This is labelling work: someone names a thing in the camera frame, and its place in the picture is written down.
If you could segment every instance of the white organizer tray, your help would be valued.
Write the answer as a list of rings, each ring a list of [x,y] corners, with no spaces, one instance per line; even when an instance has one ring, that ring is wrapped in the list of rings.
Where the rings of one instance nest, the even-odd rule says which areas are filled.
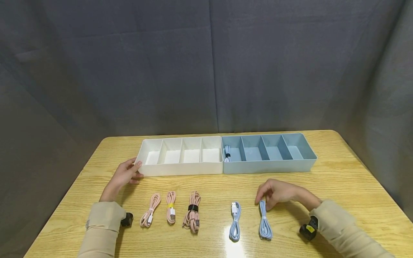
[[[145,139],[136,161],[145,177],[221,174],[220,136]]]

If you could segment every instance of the usb cable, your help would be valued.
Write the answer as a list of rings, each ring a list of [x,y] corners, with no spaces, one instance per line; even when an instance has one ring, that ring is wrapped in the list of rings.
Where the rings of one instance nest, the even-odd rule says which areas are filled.
[[[191,229],[193,234],[199,231],[199,213],[198,206],[201,202],[201,196],[197,191],[191,192],[189,196],[189,206],[186,216],[183,218],[182,227]]]
[[[166,220],[170,225],[175,224],[175,209],[173,208],[175,198],[176,194],[174,191],[171,191],[166,195],[166,204],[168,205],[166,208]]]
[[[140,226],[141,227],[150,227],[152,224],[152,218],[156,207],[161,203],[161,195],[154,194],[151,198],[151,203],[149,205],[149,210],[143,214],[142,218],[140,219]]]
[[[230,239],[233,242],[238,242],[240,239],[240,224],[241,217],[241,205],[236,201],[231,204],[231,213],[233,215],[233,223],[230,228]]]
[[[230,149],[231,149],[231,147],[229,145],[225,145],[225,159],[224,159],[224,162],[231,162]]]
[[[267,211],[265,210],[265,200],[259,201],[259,210],[261,213],[261,223],[259,225],[259,238],[271,240],[273,237],[273,231],[270,223],[267,220]]]

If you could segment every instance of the beige sleeve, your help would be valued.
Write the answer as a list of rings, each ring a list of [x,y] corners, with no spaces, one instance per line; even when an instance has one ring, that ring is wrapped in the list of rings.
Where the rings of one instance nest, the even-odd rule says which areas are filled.
[[[93,204],[78,258],[114,257],[116,238],[126,211],[116,202]]]
[[[332,200],[325,200],[310,215],[318,219],[318,231],[344,257],[394,257],[370,238],[356,220]]]

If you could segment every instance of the gray fabric backdrop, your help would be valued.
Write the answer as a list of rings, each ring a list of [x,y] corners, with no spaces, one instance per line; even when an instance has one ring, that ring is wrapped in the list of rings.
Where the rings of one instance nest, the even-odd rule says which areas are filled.
[[[101,139],[338,131],[413,219],[413,4],[0,1],[0,256]]]

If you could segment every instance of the wood grain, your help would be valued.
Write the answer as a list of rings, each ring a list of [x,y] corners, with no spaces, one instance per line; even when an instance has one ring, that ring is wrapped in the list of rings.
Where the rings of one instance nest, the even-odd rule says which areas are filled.
[[[306,243],[298,235],[300,225],[309,220],[308,212],[298,203],[278,204],[269,211],[267,217],[274,238],[260,240],[260,214],[254,198],[257,187],[268,178],[298,184],[321,199],[335,200],[388,251],[397,257],[413,257],[413,224],[340,135],[331,130],[302,133],[318,156],[309,173],[156,177],[145,178],[138,186],[127,185],[119,194],[118,202],[132,212],[137,221],[133,227],[120,232],[116,257],[340,257],[321,236]],[[118,164],[136,156],[144,139],[162,137],[182,135],[104,139],[25,257],[76,257],[90,207],[99,200]],[[171,190],[177,193],[177,222],[173,226],[168,225],[165,218],[165,198]],[[199,191],[202,197],[197,236],[181,227],[193,190]],[[161,194],[162,202],[154,214],[152,226],[142,229],[138,220],[148,209],[155,192]],[[237,243],[228,238],[232,201],[242,205],[241,239]]]

